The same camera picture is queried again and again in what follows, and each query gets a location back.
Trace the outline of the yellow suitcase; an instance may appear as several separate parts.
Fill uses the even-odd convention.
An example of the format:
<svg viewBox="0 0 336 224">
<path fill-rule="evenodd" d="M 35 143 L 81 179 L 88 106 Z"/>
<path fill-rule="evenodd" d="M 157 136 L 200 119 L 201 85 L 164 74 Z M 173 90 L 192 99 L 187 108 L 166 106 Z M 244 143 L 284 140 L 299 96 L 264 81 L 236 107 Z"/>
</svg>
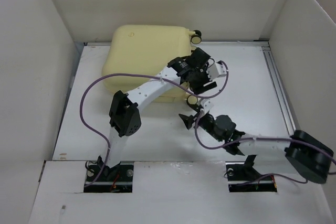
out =
<svg viewBox="0 0 336 224">
<path fill-rule="evenodd" d="M 140 76 L 157 75 L 167 64 L 177 58 L 189 56 L 202 33 L 180 26 L 123 25 L 112 37 L 107 59 L 101 74 L 127 73 L 129 76 L 111 77 L 103 81 L 105 88 L 114 94 L 127 92 L 144 84 Z"/>
</svg>

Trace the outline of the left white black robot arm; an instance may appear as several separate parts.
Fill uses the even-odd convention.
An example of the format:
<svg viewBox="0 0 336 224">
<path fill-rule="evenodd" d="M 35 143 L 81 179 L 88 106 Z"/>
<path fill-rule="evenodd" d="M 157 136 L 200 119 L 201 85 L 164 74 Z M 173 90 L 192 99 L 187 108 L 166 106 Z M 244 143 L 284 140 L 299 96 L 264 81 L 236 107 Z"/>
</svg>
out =
<svg viewBox="0 0 336 224">
<path fill-rule="evenodd" d="M 220 62 L 210 63 L 210 55 L 196 48 L 190 56 L 172 59 L 156 76 L 146 76 L 148 81 L 126 93 L 119 90 L 113 95 L 109 117 L 110 133 L 108 150 L 99 167 L 99 174 L 105 180 L 117 175 L 117 165 L 129 136 L 141 127 L 141 112 L 155 99 L 173 87 L 183 88 L 186 92 L 200 97 L 202 93 L 217 86 L 215 79 L 226 76 L 227 70 Z"/>
</svg>

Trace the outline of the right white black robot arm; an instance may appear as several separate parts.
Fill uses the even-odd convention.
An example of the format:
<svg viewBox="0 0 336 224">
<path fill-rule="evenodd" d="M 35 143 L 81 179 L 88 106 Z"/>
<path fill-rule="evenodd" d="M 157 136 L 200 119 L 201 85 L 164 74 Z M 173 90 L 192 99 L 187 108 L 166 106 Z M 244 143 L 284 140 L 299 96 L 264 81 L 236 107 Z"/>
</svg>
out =
<svg viewBox="0 0 336 224">
<path fill-rule="evenodd" d="M 261 165 L 255 161 L 258 156 L 285 158 L 290 168 L 308 182 L 325 184 L 331 175 L 334 152 L 305 131 L 296 130 L 288 137 L 262 137 L 236 130 L 228 115 L 214 118 L 198 111 L 195 115 L 179 117 L 187 129 L 202 128 L 221 143 L 219 148 L 231 155 L 246 156 L 243 173 L 247 178 L 254 179 L 261 174 Z"/>
</svg>

